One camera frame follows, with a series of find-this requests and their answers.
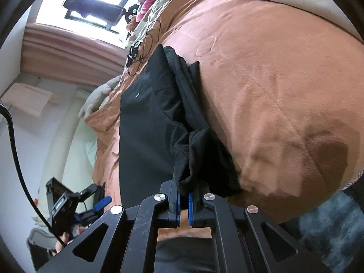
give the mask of dark jacket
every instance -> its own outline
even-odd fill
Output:
[[[91,15],[106,21],[112,26],[117,25],[126,12],[126,9],[119,5],[99,0],[66,0],[63,7],[78,12],[83,18]]]
[[[158,45],[144,72],[121,96],[119,174],[125,208],[174,179],[182,195],[197,179],[220,196],[241,191],[232,157],[199,106],[199,62],[187,66]]]

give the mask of bed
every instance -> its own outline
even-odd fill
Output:
[[[312,13],[265,0],[169,0],[110,99],[85,122],[98,136],[93,181],[119,190],[121,94],[157,46],[200,61],[202,108],[234,159],[243,192],[278,223],[328,200],[363,169],[364,45]],[[159,239],[191,231],[159,232]]]
[[[96,143],[97,136],[84,119],[78,117],[78,112],[89,95],[80,89],[76,91],[48,152],[37,196],[38,208],[45,218],[49,217],[46,183],[52,177],[73,192],[81,191],[92,184],[92,156],[95,156],[96,152],[92,145]],[[89,197],[85,204],[91,209],[94,205],[93,196]],[[79,204],[77,212],[83,211],[84,205]],[[39,226],[45,226],[37,215],[33,220]]]

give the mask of pink cloth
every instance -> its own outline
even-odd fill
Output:
[[[136,16],[137,23],[143,19],[144,15],[147,13],[147,11],[153,5],[154,2],[155,2],[155,0],[147,0],[143,3],[141,11]]]

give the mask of black cable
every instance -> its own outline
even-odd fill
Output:
[[[20,181],[20,185],[21,185],[21,187],[23,189],[23,192],[25,193],[30,205],[33,207],[33,209],[35,210],[37,215],[40,217],[40,219],[47,226],[49,231],[54,235],[54,237],[56,237],[56,239],[59,241],[59,243],[61,243],[61,245],[63,247],[66,247],[66,244],[62,241],[62,239],[59,236],[57,236],[57,235],[55,235],[53,233],[52,226],[47,222],[46,218],[41,214],[41,212],[39,211],[38,207],[35,205],[32,197],[29,194],[29,191],[28,191],[27,186],[25,184],[23,175],[21,173],[18,154],[16,152],[13,119],[12,119],[8,109],[5,108],[5,106],[3,104],[1,104],[1,103],[0,103],[0,114],[4,116],[4,118],[5,118],[5,120],[6,120],[7,124],[8,124],[11,152],[12,152],[14,163],[15,163],[16,173],[18,174],[18,178],[19,178],[19,181]]]
[[[128,68],[128,75],[129,76],[131,76],[131,77],[134,77],[135,75],[136,75],[136,73],[138,72],[138,70],[139,70],[139,68],[140,68],[140,65],[141,64],[143,64],[143,63],[146,63],[147,61],[148,61],[148,55],[149,55],[149,53],[150,53],[150,51],[152,50],[152,47],[153,47],[153,36],[150,34],[150,33],[148,33],[149,31],[150,31],[150,26],[153,24],[153,23],[159,23],[159,30],[158,30],[158,39],[157,39],[157,42],[159,41],[159,38],[160,38],[160,35],[161,35],[161,28],[162,28],[162,24],[161,24],[161,22],[159,21],[159,20],[154,20],[154,21],[152,21],[152,22],[150,22],[149,23],[149,25],[148,25],[148,28],[147,28],[147,32],[145,33],[145,36],[144,36],[144,38],[143,38],[143,40],[141,41],[142,43],[144,43],[143,44],[143,49],[142,49],[142,54],[141,54],[141,56],[139,56],[139,58],[135,61],[135,62],[133,62],[130,66],[129,66],[129,68]],[[144,48],[145,48],[145,44],[146,44],[146,38],[147,38],[147,36],[150,36],[151,38],[152,38],[152,42],[151,42],[151,45],[150,45],[150,49],[148,50],[148,52],[146,53],[146,54],[144,54]],[[130,69],[130,67],[134,64],[134,63],[136,63],[136,62],[138,62],[139,61],[139,65],[138,65],[138,67],[137,67],[137,69],[135,70],[135,73],[132,75],[131,73],[130,73],[130,71],[129,71],[129,69]]]

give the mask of gray carpet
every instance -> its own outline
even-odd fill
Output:
[[[364,243],[364,214],[343,191],[286,226],[333,273],[344,273]]]

